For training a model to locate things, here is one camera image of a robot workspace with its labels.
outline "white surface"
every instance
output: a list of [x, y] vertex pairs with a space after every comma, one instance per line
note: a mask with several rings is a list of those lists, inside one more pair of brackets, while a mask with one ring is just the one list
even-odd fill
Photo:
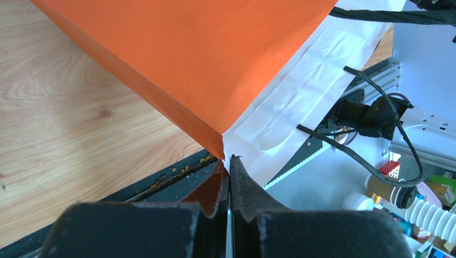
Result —
[[[373, 166], [380, 168], [389, 158], [382, 156], [385, 139], [357, 137], [350, 147]], [[340, 210], [352, 192], [366, 193], [369, 172], [341, 151], [329, 149], [270, 187], [270, 193], [294, 210]]]
[[[345, 9], [372, 9], [372, 10], [401, 10], [405, 0], [377, 0], [377, 1], [363, 1], [363, 0], [340, 0], [338, 6]], [[304, 45], [297, 51], [297, 53], [290, 59], [290, 61], [285, 65], [285, 67], [279, 72], [275, 79], [273, 79], [270, 84], [265, 88], [265, 90], [257, 97], [254, 102], [249, 106], [249, 108], [243, 113], [241, 117], [235, 122], [235, 124], [223, 135], [223, 144], [225, 148], [225, 156], [230, 157], [231, 154], [240, 155], [243, 157], [243, 164], [246, 170], [249, 172], [250, 176], [256, 180], [260, 185], [265, 185], [280, 169], [288, 162], [288, 160], [296, 153], [300, 146], [305, 142], [308, 135], [298, 131], [292, 130], [289, 132], [288, 127], [284, 127], [286, 141], [282, 146], [278, 147], [278, 150], [273, 150], [271, 153], [266, 154], [260, 148], [249, 144], [248, 141], [244, 140], [240, 136], [234, 133], [234, 130], [238, 128], [242, 122], [246, 120], [247, 117], [252, 114], [252, 112], [276, 89], [277, 85], [280, 84], [282, 79], [292, 71], [296, 66], [299, 60], [305, 55], [309, 48], [316, 42], [320, 35], [325, 31], [327, 27], [343, 31], [347, 35], [350, 34], [355, 38], [361, 38], [365, 40], [362, 48], [357, 52], [353, 53], [353, 56], [350, 58], [348, 63], [344, 65], [350, 65], [355, 69], [361, 69], [367, 60], [370, 58], [371, 54], [374, 52], [377, 43], [380, 41], [381, 37], [387, 29], [389, 29], [390, 24], [384, 23], [371, 23], [366, 21], [357, 21], [357, 20], [344, 20], [334, 17], [327, 17], [322, 24], [315, 30], [312, 36], [304, 43]], [[340, 39], [339, 35], [334, 35], [334, 39], [328, 39], [328, 42]], [[353, 51], [353, 47], [350, 44], [343, 44], [337, 46], [330, 50], [328, 54], [330, 56], [335, 56], [335, 53], [345, 53]], [[337, 60], [325, 60], [325, 62], [338, 63]], [[301, 72], [304, 75], [314, 75], [321, 76], [325, 78], [322, 82], [333, 82], [334, 78], [329, 78], [327, 75], [318, 74], [317, 67], [312, 66], [307, 69], [303, 69]], [[300, 102], [294, 103], [294, 109], [299, 106], [306, 106], [305, 99], [313, 100], [320, 99], [320, 101], [315, 104], [311, 104], [310, 107], [313, 107], [312, 110], [304, 110], [306, 114], [303, 115], [302, 119], [303, 125], [315, 128], [321, 119], [326, 115], [328, 110], [333, 106], [337, 99], [344, 92], [348, 84], [353, 80], [354, 76], [349, 73], [343, 73], [341, 77], [336, 78], [333, 85], [322, 84], [321, 89], [319, 90], [308, 90], [305, 93], [304, 98]], [[301, 83], [302, 87], [305, 87], [302, 83], [306, 81], [300, 81], [301, 78], [297, 78], [295, 84]], [[277, 113], [277, 110], [272, 110], [269, 114], [271, 117], [281, 116], [280, 113]], [[279, 132], [281, 128], [271, 128], [271, 132]], [[267, 142], [261, 140], [261, 146], [263, 149], [268, 149], [271, 146], [277, 146], [277, 143], [280, 145], [280, 141], [284, 140], [284, 136], [279, 137], [279, 140], [274, 140], [274, 142]], [[229, 169], [229, 159], [224, 162], [225, 167]]]
[[[407, 109], [401, 121], [422, 162], [456, 170], [456, 121], [438, 113], [427, 113], [421, 106]], [[391, 150], [411, 155], [397, 129], [391, 142]]]
[[[407, 1], [405, 10], [420, 10]], [[394, 57], [401, 62], [400, 92], [414, 105], [456, 120], [454, 71], [456, 28], [396, 24]]]
[[374, 200], [358, 192], [353, 192], [345, 198], [342, 209], [350, 211], [371, 211], [374, 209]]
[[407, 243], [407, 246], [410, 249], [410, 252], [412, 253], [412, 257], [415, 257], [416, 252], [418, 249], [422, 246], [422, 244], [415, 239], [408, 237], [404, 235], [405, 242]]

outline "orange cardboard box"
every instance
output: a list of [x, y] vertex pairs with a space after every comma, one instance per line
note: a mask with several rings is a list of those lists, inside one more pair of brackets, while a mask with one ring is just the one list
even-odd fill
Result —
[[217, 157], [222, 135], [337, 0], [32, 0]]

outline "white paper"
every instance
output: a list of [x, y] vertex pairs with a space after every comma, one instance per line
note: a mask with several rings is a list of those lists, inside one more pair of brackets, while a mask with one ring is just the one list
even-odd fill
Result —
[[[406, 0], [340, 0], [343, 9], [400, 11]], [[242, 156], [250, 176], [265, 185], [296, 153], [361, 69], [390, 24], [328, 16], [276, 77], [223, 135], [229, 170], [231, 154]]]
[[269, 156], [314, 109], [365, 39], [326, 27], [294, 68], [234, 133]]

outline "black cable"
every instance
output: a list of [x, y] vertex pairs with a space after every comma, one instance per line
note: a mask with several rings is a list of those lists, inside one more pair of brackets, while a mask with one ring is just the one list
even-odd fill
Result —
[[369, 162], [367, 162], [365, 159], [363, 159], [358, 153], [356, 153], [354, 150], [351, 148], [344, 146], [336, 141], [334, 141], [331, 138], [328, 138], [327, 136], [322, 135], [321, 133], [315, 132], [314, 130], [307, 128], [303, 125], [298, 125], [297, 128], [304, 133], [309, 134], [312, 137], [315, 137], [319, 140], [322, 140], [324, 142], [327, 142], [331, 146], [341, 150], [348, 156], [350, 156], [352, 159], [354, 159], [357, 163], [361, 164], [364, 168], [366, 168], [372, 175], [378, 177], [381, 181], [387, 183], [387, 184], [392, 184], [396, 187], [413, 187], [416, 184], [410, 183], [409, 181], [403, 181], [403, 182], [396, 182], [393, 180], [388, 179], [382, 172], [378, 171], [376, 168], [374, 168]]
[[339, 136], [339, 135], [342, 135], [342, 134], [354, 133], [354, 132], [357, 132], [357, 131], [358, 130], [356, 130], [356, 129], [351, 129], [351, 130], [340, 131], [340, 132], [337, 132], [337, 133], [322, 133], [322, 135], [325, 135], [325, 136]]
[[453, 25], [456, 27], [456, 10], [441, 11], [371, 11], [344, 10], [334, 7], [330, 14], [337, 18], [383, 23], [412, 23], [422, 25]]
[[354, 136], [352, 136], [349, 140], [347, 140], [346, 142], [344, 142], [344, 146], [348, 146], [350, 145], [355, 139], [356, 137], [359, 135], [359, 132], [356, 132]]
[[398, 97], [401, 97], [403, 100], [409, 102], [409, 98], [406, 95], [399, 93], [399, 92], [388, 93], [388, 96], [398, 96]]
[[396, 110], [396, 107], [394, 107], [394, 104], [393, 102], [391, 101], [390, 97], [386, 94], [386, 92], [380, 87], [378, 86], [374, 81], [372, 81], [372, 79], [367, 76], [364, 72], [362, 71], [359, 71], [359, 70], [356, 70], [356, 69], [353, 69], [351, 67], [348, 67], [346, 66], [344, 68], [345, 71], [353, 74], [353, 75], [356, 75], [358, 77], [360, 77], [361, 79], [363, 79], [364, 81], [366, 81], [367, 83], [369, 83], [372, 87], [374, 87], [378, 92], [380, 92], [380, 94], [386, 99], [386, 102], [388, 103], [388, 105], [390, 106], [392, 112], [393, 112], [393, 116], [394, 116], [394, 120], [396, 122], [396, 127], [397, 129], [399, 130], [399, 132], [401, 133], [404, 141], [407, 143], [407, 145], [409, 146], [410, 148], [410, 151], [412, 152], [412, 155], [413, 157], [415, 158], [415, 161], [418, 165], [418, 170], [419, 170], [419, 175], [418, 177], [416, 177], [415, 179], [412, 179], [412, 180], [408, 180], [408, 181], [404, 181], [404, 182], [399, 182], [399, 185], [397, 184], [393, 184], [395, 186], [402, 186], [402, 187], [405, 187], [405, 186], [413, 186], [413, 185], [417, 185], [418, 183], [422, 182], [424, 180], [424, 172], [423, 172], [423, 165], [421, 164], [421, 161], [419, 159], [419, 156], [418, 156], [418, 153], [416, 152], [415, 148], [413, 147], [409, 137], [407, 136], [404, 128], [402, 128], [402, 123], [399, 119], [399, 114], [397, 113], [397, 110]]

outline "cylindrical object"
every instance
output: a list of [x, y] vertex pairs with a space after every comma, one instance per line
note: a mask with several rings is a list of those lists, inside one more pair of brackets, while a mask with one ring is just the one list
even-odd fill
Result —
[[341, 126], [358, 128], [358, 122], [366, 115], [370, 106], [356, 102], [342, 102], [337, 110], [335, 122]]
[[351, 193], [342, 205], [344, 210], [371, 211], [374, 209], [374, 200], [357, 192]]
[[388, 202], [383, 202], [382, 205], [418, 227], [450, 243], [456, 243], [456, 214], [418, 198], [408, 209], [398, 209]]
[[395, 187], [394, 185], [383, 183], [375, 176], [368, 175], [364, 186], [375, 194], [381, 196], [400, 209], [407, 209], [416, 196], [416, 187]]

